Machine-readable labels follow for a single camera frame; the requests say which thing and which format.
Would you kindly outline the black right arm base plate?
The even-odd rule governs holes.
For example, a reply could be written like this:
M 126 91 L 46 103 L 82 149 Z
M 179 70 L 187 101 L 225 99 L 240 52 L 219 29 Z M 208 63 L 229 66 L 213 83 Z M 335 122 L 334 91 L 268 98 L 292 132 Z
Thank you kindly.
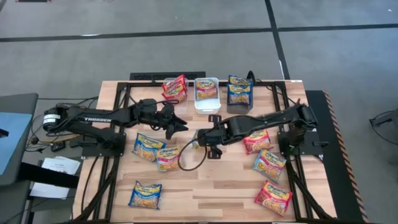
M 329 145 L 328 141 L 319 140 L 315 131 L 307 131 L 304 135 L 292 132 L 279 132 L 277 134 L 279 149 L 284 156 L 297 155 L 322 155 L 323 148 Z

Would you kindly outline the red Maruchan ramen pack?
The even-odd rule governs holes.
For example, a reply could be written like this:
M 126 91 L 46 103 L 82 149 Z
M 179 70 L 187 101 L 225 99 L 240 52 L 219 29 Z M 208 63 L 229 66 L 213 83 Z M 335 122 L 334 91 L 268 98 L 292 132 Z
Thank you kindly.
M 178 82 L 173 85 L 162 85 L 164 92 L 162 96 L 166 100 L 184 101 L 187 99 L 187 89 L 185 84 Z
M 266 180 L 260 191 L 257 193 L 254 203 L 283 217 L 289 207 L 292 195 L 292 192 L 285 191 L 278 185 Z
M 164 80 L 164 83 L 162 84 L 162 88 L 164 91 L 167 91 L 169 88 L 171 88 L 172 86 L 177 85 L 177 84 L 182 84 L 183 86 L 186 85 L 184 74 L 181 74 L 174 79 L 166 78 Z
M 251 135 L 243 139 L 246 154 L 259 153 L 261 150 L 270 150 L 274 147 L 266 129 L 253 132 Z

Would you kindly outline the white paper sheets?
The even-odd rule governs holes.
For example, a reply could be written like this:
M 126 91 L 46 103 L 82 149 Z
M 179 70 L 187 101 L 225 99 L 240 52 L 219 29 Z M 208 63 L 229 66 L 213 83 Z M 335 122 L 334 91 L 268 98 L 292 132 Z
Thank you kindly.
M 74 175 L 76 174 L 80 164 L 81 162 L 79 161 L 62 156 L 56 156 L 54 158 L 45 158 L 41 164 L 41 167 L 44 169 L 50 169 L 53 171 Z M 35 182 L 29 195 L 32 197 L 66 199 L 69 190 L 70 189 L 66 187 Z

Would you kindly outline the black aluminium table frame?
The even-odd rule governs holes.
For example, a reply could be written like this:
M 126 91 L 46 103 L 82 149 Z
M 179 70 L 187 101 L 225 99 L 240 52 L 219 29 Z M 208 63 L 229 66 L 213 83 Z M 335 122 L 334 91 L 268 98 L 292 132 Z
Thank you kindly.
M 251 116 L 272 113 L 292 105 L 283 99 L 283 90 L 279 86 L 254 87 L 254 108 Z M 229 146 L 219 146 L 223 155 L 219 160 L 206 160 L 198 169 L 185 172 L 175 170 L 159 172 L 154 162 L 149 162 L 131 151 L 137 133 L 166 141 L 180 149 L 191 141 L 196 129 L 212 128 L 207 114 L 198 114 L 194 107 L 193 87 L 189 87 L 186 108 L 176 106 L 177 116 L 188 122 L 189 131 L 176 133 L 171 141 L 165 139 L 165 131 L 153 131 L 147 125 L 137 125 L 125 129 L 127 134 L 124 155 L 120 157 L 118 173 L 112 189 L 106 189 L 103 198 L 97 204 L 96 218 L 108 218 L 111 223 L 140 222 L 290 222 L 295 221 L 293 202 L 299 205 L 302 217 L 307 217 L 305 201 L 296 187 L 297 200 L 289 203 L 288 210 L 282 217 L 279 214 L 254 203 L 258 191 L 266 177 L 252 169 L 255 154 L 247 155 L 241 142 Z M 97 192 L 101 170 L 106 174 L 114 162 L 110 158 L 103 162 L 99 158 L 87 181 L 94 158 L 87 158 L 82 163 L 80 181 L 73 204 L 74 218 L 80 215 Z M 324 165 L 314 156 L 302 155 L 302 168 L 307 187 L 315 200 L 332 217 L 336 217 L 335 206 L 330 192 Z M 162 184 L 159 210 L 129 207 L 128 203 L 136 181 L 142 185 Z M 94 220 L 94 212 L 89 220 Z

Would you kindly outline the light blue Maruchan ramen pack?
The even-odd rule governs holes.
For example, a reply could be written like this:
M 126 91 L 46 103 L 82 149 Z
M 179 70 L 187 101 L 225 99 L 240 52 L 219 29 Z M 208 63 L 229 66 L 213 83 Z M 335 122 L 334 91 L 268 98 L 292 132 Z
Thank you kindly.
M 195 99 L 206 100 L 217 98 L 218 90 L 214 81 L 210 79 L 197 80 L 195 82 Z
M 190 144 L 190 147 L 192 148 L 192 149 L 199 149 L 200 148 L 200 145 L 199 145 L 199 143 L 198 143 L 198 130 L 196 130 L 195 131 L 195 134 L 193 135 L 193 137 L 192 137 L 192 143 Z
M 179 169 L 179 157 L 178 147 L 159 149 L 156 153 L 158 171 L 168 172 Z
M 253 169 L 278 184 L 286 162 L 286 159 L 267 150 L 262 150 L 254 161 Z

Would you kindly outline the black floor tape strip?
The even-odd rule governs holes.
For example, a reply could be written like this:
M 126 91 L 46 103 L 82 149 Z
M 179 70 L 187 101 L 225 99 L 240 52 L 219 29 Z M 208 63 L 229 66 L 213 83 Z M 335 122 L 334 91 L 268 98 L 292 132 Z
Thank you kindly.
M 274 16 L 274 11 L 272 8 L 272 4 L 271 4 L 271 0 L 264 0 L 265 4 L 266 4 L 266 8 L 267 8 L 267 13 L 269 16 L 269 22 L 271 25 L 271 30 L 272 30 L 272 35 L 274 38 L 274 43 L 275 43 L 275 47 L 277 50 L 277 56 L 279 58 L 279 63 L 280 63 L 280 69 L 282 72 L 282 77 L 284 80 L 290 80 L 290 73 L 289 73 L 289 69 L 287 67 L 287 62 L 285 59 L 285 55 L 284 55 L 284 51 L 283 51 L 283 47 L 282 47 L 282 43 L 280 40 L 280 36 L 279 36 L 279 31 L 277 28 L 277 24 L 276 24 L 276 20 L 275 20 L 275 16 Z
M 329 30 L 365 30 L 365 29 L 398 29 L 398 24 L 368 24 L 350 26 L 309 26 L 309 27 L 276 27 L 276 28 L 234 28 L 234 29 L 200 29 L 162 32 L 130 32 L 118 34 L 85 34 L 85 35 L 57 35 L 41 37 L 0 37 L 3 42 L 45 42 L 63 40 L 95 40 L 95 39 L 123 39 L 140 37 L 168 37 L 185 35 L 215 35 L 215 34 L 255 34 L 265 32 L 305 32 Z

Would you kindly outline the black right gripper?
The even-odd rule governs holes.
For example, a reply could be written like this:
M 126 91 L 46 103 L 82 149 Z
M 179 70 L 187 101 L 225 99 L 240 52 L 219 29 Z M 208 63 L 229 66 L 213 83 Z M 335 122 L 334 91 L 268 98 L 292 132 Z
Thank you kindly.
M 240 141 L 239 118 L 231 117 L 221 120 L 221 115 L 210 114 L 208 121 L 213 123 L 212 145 L 229 145 Z M 207 158 L 221 159 L 223 151 L 216 146 L 210 146 Z

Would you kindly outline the blue desk mat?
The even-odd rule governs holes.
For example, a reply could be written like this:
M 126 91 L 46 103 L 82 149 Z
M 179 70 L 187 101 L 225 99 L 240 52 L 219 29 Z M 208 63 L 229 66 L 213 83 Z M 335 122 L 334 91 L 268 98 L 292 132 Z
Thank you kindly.
M 31 114 L 0 112 L 0 129 L 9 133 L 0 138 L 0 175 L 4 173 L 31 118 Z

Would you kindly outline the black hazard striped platform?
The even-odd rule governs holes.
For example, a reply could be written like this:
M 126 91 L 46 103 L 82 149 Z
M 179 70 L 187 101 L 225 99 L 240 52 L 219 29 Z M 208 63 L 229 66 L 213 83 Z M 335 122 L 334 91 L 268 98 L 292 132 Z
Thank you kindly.
M 318 120 L 319 138 L 328 142 L 323 148 L 323 164 L 337 218 L 343 221 L 368 223 L 369 219 L 330 97 L 327 92 L 321 90 L 307 90 L 306 96 Z

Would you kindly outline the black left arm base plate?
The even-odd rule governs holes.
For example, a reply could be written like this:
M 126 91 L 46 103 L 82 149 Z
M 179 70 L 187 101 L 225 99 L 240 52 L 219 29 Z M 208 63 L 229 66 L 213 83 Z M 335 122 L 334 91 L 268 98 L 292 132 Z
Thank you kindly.
M 116 157 L 124 154 L 126 134 L 116 134 L 115 139 L 107 141 L 100 138 L 83 136 L 79 146 L 83 157 Z

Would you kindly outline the white plastic bin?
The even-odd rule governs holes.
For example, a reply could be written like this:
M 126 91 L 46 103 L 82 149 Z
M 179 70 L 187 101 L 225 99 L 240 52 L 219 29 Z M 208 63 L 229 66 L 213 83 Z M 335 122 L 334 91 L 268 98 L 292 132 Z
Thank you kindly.
M 195 87 L 196 84 L 195 82 L 197 80 L 204 80 L 204 79 L 210 79 L 215 82 L 217 90 L 218 90 L 218 96 L 217 98 L 213 99 L 206 99 L 206 100 L 196 100 L 195 99 Z M 196 112 L 198 114 L 215 114 L 218 112 L 218 110 L 221 108 L 221 103 L 220 103 L 220 91 L 219 91 L 219 80 L 214 77 L 210 78 L 196 78 L 193 82 L 194 84 L 194 105 Z

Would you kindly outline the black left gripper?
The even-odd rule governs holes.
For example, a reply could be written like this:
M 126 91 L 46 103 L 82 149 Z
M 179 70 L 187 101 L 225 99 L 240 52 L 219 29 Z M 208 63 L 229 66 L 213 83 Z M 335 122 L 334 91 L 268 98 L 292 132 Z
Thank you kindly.
M 167 140 L 171 140 L 175 129 L 188 129 L 187 122 L 173 114 L 172 117 L 165 117 L 155 113 L 154 119 L 150 127 L 153 130 L 160 130 L 161 128 L 166 129 L 165 137 Z

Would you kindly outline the clear plastic bin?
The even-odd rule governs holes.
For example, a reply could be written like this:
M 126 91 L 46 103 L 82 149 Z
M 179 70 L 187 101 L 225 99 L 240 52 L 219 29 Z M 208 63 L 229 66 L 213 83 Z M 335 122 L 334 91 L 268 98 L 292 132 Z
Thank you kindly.
M 187 89 L 187 98 L 188 98 L 188 84 L 187 84 L 187 79 L 185 79 L 186 81 L 186 89 Z M 171 103 L 175 103 L 177 105 L 177 108 L 182 109 L 182 108 L 186 108 L 187 104 L 188 104 L 188 100 L 184 100 L 184 101 L 178 101 L 178 100 L 167 100 L 170 101 Z

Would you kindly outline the blue noodle packets in bin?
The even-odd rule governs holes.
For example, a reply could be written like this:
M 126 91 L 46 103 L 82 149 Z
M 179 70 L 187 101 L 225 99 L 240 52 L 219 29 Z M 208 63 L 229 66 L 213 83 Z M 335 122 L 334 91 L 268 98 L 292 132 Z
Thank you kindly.
M 229 105 L 228 104 L 228 85 L 227 84 L 227 112 L 231 114 L 248 114 L 253 107 L 253 84 L 250 85 L 251 90 L 251 104 L 250 105 Z

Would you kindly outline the grey desk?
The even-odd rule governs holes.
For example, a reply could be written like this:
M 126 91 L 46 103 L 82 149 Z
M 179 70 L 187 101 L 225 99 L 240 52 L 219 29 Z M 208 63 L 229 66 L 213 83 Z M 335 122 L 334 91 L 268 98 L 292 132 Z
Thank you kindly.
M 18 180 L 22 158 L 25 152 L 27 138 L 32 126 L 32 116 L 38 100 L 37 93 L 0 96 L 0 112 L 25 113 L 30 115 L 30 120 L 23 127 L 22 136 L 16 145 L 3 174 L 0 175 L 0 186 L 11 185 Z

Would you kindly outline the dark blue Maruchan ramen pack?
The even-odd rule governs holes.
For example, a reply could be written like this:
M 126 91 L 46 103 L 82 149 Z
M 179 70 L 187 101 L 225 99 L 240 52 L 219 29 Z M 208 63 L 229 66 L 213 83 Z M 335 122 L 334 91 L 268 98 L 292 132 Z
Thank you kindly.
M 155 162 L 157 151 L 164 149 L 166 145 L 166 142 L 137 133 L 132 153 L 150 162 Z
M 128 206 L 159 210 L 161 191 L 162 184 L 142 185 L 137 180 Z
M 228 104 L 229 105 L 250 105 L 251 86 L 228 85 Z
M 237 86 L 250 86 L 252 85 L 252 81 L 247 78 L 240 78 L 234 75 L 230 75 L 228 77 L 228 83 L 231 85 L 237 85 Z

